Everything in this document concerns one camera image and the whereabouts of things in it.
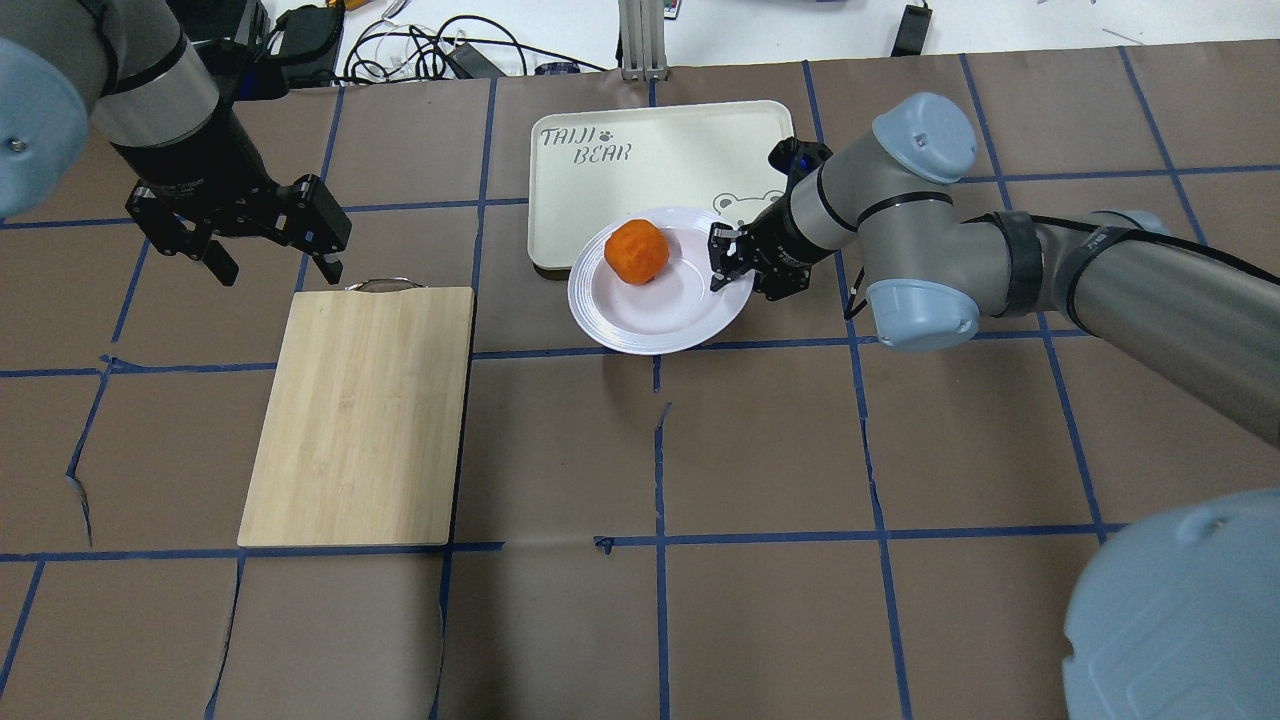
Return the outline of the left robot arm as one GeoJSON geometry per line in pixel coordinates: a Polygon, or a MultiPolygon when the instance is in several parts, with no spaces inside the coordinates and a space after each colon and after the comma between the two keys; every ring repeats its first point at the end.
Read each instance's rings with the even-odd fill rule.
{"type": "Polygon", "coordinates": [[[340,281],[352,224],[314,174],[275,182],[165,1],[5,1],[1,28],[1,206],[45,202],[90,129],[137,174],[125,211],[163,255],[238,266],[225,237],[297,249],[340,281]]]}

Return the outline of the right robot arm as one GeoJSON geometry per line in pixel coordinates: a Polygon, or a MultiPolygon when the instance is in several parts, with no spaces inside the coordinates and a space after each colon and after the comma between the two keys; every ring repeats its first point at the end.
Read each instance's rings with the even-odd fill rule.
{"type": "MultiPolygon", "coordinates": [[[[769,300],[855,243],[878,341],[925,352],[983,316],[1053,310],[1265,443],[1277,445],[1277,278],[1170,236],[1143,211],[960,220],[950,188],[977,137],[950,99],[914,94],[840,152],[786,138],[786,190],[751,222],[716,223],[710,288],[742,275],[769,300]]],[[[1277,489],[1156,514],[1100,547],[1068,603],[1073,719],[1277,716],[1277,489]]]]}

